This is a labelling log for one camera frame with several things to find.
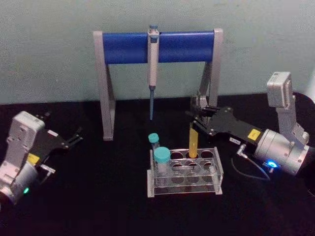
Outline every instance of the test tube rack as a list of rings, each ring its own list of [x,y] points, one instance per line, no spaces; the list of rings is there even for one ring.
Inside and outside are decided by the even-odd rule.
[[[189,157],[188,149],[171,150],[166,173],[159,173],[150,150],[150,165],[147,170],[149,198],[179,193],[222,194],[223,169],[216,147],[198,149],[196,158]]]

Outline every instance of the tube cap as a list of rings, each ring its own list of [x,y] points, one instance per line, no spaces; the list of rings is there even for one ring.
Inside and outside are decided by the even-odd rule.
[[[166,163],[171,159],[171,151],[167,147],[158,147],[153,154],[154,160],[158,163]]]
[[[158,142],[158,140],[159,140],[157,133],[149,134],[149,135],[148,135],[148,138],[149,138],[149,142],[150,142],[151,144],[154,144],[154,143]]]

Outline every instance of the robotic arm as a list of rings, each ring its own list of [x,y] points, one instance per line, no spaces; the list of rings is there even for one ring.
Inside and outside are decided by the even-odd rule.
[[[7,205],[15,205],[29,186],[38,179],[40,171],[46,176],[43,183],[54,169],[45,165],[48,157],[57,151],[67,151],[82,140],[79,131],[69,140],[64,140],[56,132],[45,129],[44,117],[35,117],[27,112],[20,112],[13,118],[8,149],[0,165],[0,210]]]
[[[292,94],[291,74],[275,72],[267,83],[268,102],[276,107],[280,133],[261,130],[238,120],[231,107],[200,107],[198,98],[192,101],[193,128],[208,137],[223,135],[227,141],[239,145],[237,154],[248,158],[252,154],[263,161],[270,171],[279,168],[291,175],[299,175],[312,163],[314,148],[307,145],[309,135],[296,122],[295,97]]]

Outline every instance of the black cable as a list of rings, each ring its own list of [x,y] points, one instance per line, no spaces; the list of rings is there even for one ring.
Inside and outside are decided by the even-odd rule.
[[[251,162],[253,165],[255,165],[265,176],[266,178],[262,178],[262,177],[258,177],[258,176],[251,176],[251,175],[247,175],[241,171],[239,171],[235,165],[234,165],[234,162],[233,162],[233,157],[231,158],[231,164],[232,164],[232,167],[233,169],[239,173],[240,175],[243,175],[243,176],[246,176],[246,177],[249,177],[249,178],[255,178],[255,179],[259,179],[259,180],[263,180],[263,181],[270,181],[270,177],[267,175],[267,173],[259,166],[257,165],[254,161],[250,160],[249,158],[247,158],[246,160],[248,160],[249,162]]]

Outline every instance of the black cloth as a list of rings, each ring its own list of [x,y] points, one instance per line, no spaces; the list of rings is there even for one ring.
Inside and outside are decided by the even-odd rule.
[[[297,121],[315,146],[315,105],[297,94]],[[235,117],[279,131],[277,113],[265,94],[219,97]],[[52,156],[57,171],[7,214],[0,213],[0,235],[315,235],[315,198],[302,179],[275,171],[270,182],[248,179],[231,167],[236,150],[216,145],[224,170],[223,195],[177,194],[147,198],[148,134],[160,144],[188,148],[189,98],[156,99],[154,120],[149,101],[117,101],[114,141],[102,140],[99,102],[64,102],[0,106],[0,161],[6,152],[11,119],[20,111],[52,111],[46,127],[70,138],[83,128],[84,140],[65,155]],[[240,160],[240,170],[259,175]]]

